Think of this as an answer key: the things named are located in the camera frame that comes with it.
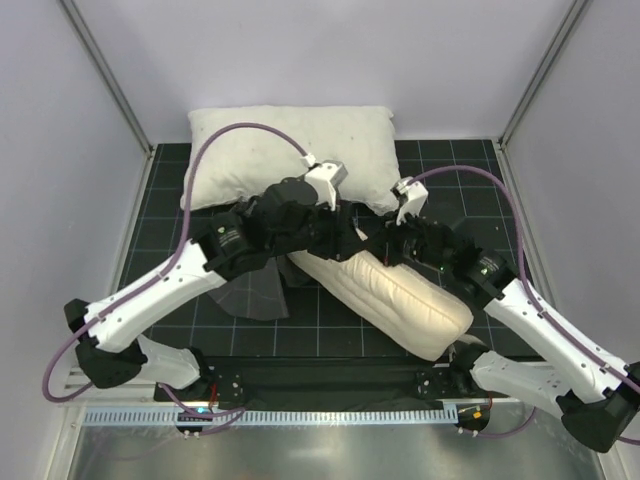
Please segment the grey checked pillowcase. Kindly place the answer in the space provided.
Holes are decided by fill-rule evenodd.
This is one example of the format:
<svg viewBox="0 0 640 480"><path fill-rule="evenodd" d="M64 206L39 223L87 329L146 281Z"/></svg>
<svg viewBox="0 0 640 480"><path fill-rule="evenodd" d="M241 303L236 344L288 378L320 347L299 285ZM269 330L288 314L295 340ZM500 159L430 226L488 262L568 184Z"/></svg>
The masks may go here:
<svg viewBox="0 0 640 480"><path fill-rule="evenodd" d="M353 219L354 205L340 201L336 209ZM288 316L277 259L251 260L244 238L244 207L213 217L212 226L199 240L207 262L204 269L226 283L209 296L228 314L259 321Z"/></svg>

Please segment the cream bear print pillow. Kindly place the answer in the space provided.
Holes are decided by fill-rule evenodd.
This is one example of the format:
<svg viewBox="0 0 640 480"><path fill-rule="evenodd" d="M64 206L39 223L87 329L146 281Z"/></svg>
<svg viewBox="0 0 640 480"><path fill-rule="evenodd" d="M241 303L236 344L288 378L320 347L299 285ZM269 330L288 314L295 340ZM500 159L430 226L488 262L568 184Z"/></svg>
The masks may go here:
<svg viewBox="0 0 640 480"><path fill-rule="evenodd" d="M400 264L387 267L362 251L338 262L306 251L288 259L346 307L409 353L435 361L467 335L473 313L463 301Z"/></svg>

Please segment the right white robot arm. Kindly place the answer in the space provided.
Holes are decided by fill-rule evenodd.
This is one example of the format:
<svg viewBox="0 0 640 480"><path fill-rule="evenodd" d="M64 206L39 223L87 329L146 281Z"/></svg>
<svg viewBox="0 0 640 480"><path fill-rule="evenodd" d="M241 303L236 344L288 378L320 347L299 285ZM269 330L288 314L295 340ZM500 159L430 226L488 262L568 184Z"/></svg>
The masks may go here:
<svg viewBox="0 0 640 480"><path fill-rule="evenodd" d="M462 396L479 390L522 400L558 418L583 446L607 453L639 412L639 365L590 340L555 310L514 265L446 225L383 219L367 249L386 266L442 275L447 292L515 332L551 367L543 373L487 347L468 347L450 372Z"/></svg>

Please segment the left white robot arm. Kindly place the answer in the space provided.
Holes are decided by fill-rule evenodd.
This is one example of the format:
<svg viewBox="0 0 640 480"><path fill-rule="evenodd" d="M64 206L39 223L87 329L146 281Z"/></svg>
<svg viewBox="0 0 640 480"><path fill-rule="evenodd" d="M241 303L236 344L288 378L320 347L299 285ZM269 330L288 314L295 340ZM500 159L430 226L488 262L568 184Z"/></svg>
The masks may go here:
<svg viewBox="0 0 640 480"><path fill-rule="evenodd" d="M65 314L79 335L79 366L99 389L143 378L201 400L212 385L204 357L146 338L148 328L193 298L262 269L272 258L306 251L344 261L362 249L351 202L330 205L310 183L283 180L213 215L194 236L184 235L169 259L111 297L69 302Z"/></svg>

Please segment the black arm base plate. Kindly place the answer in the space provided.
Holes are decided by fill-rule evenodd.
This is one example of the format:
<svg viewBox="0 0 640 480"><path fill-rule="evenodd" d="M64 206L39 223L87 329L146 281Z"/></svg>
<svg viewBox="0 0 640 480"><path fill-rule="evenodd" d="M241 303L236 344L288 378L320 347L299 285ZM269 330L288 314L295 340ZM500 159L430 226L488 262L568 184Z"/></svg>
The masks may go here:
<svg viewBox="0 0 640 480"><path fill-rule="evenodd" d="M223 409L367 411L426 409L439 401L483 402L487 393L446 362L416 357L208 357L213 386L184 402L216 393Z"/></svg>

